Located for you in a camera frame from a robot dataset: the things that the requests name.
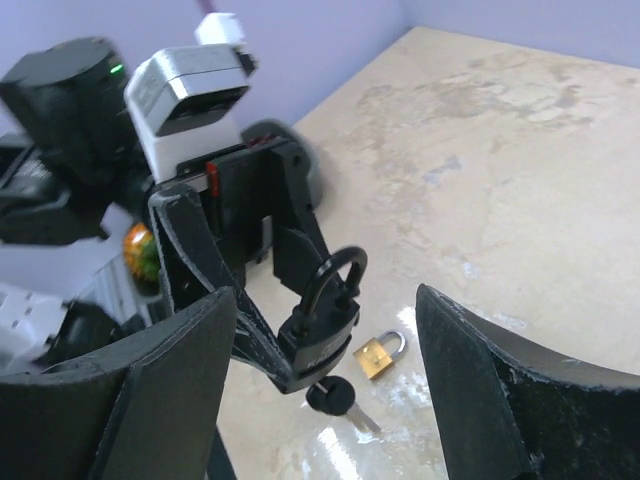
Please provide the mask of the black padlock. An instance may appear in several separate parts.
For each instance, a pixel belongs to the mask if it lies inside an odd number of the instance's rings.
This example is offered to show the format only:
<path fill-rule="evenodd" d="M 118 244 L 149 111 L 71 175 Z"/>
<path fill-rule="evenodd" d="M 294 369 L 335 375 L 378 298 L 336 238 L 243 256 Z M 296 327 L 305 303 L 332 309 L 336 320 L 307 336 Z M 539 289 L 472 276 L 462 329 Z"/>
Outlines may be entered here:
<path fill-rule="evenodd" d="M 298 305 L 280 327 L 277 342 L 291 373 L 277 383 L 283 394 L 304 389 L 335 367 L 351 341 L 360 306 L 360 282 L 367 267 L 366 251 L 344 247 L 310 275 Z"/>

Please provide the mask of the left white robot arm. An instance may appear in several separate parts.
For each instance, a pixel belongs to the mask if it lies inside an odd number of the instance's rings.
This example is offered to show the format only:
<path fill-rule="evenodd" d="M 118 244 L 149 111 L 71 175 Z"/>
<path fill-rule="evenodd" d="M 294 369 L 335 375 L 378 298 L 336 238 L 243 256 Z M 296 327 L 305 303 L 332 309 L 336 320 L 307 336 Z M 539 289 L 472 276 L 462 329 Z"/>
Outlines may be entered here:
<path fill-rule="evenodd" d="M 157 52 L 130 76 L 104 37 L 29 53 L 2 77 L 23 134 L 1 141 L 1 239 L 66 246 L 105 237 L 119 205 L 153 233 L 170 305 L 232 287 L 232 355 L 283 393 L 326 376 L 353 323 L 314 214 L 314 157 L 272 120 L 225 140 L 254 57 L 238 46 Z"/>

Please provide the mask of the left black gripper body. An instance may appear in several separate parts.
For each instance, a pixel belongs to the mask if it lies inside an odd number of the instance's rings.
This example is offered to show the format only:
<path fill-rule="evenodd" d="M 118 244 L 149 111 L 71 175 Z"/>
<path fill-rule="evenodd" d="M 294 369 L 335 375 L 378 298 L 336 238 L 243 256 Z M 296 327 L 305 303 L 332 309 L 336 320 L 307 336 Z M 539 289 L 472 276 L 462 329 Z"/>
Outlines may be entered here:
<path fill-rule="evenodd" d="M 273 252 L 277 222 L 317 221 L 323 186 L 307 138 L 267 119 L 247 127 L 241 139 L 179 164 L 176 179 L 154 187 L 149 224 L 162 279 L 191 280 L 196 269 L 207 268 L 216 277 L 241 279 L 248 263 Z"/>

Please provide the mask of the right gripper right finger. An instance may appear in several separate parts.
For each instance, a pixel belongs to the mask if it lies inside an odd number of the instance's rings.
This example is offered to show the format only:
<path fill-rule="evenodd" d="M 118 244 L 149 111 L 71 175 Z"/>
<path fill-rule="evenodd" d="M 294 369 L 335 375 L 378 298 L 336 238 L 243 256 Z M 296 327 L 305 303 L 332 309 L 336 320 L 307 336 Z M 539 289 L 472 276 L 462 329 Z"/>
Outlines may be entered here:
<path fill-rule="evenodd" d="M 638 478 L 638 376 L 543 347 L 427 285 L 416 323 L 450 478 Z"/>

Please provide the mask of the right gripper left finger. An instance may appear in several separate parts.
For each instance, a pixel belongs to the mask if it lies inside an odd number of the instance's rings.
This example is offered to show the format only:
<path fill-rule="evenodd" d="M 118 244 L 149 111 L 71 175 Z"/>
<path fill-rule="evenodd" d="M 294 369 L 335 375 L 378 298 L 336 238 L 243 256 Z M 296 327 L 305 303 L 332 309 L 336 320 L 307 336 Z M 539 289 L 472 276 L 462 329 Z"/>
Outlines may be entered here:
<path fill-rule="evenodd" d="M 205 479 L 236 301 L 224 287 L 143 331 L 1 379 L 5 479 Z"/>

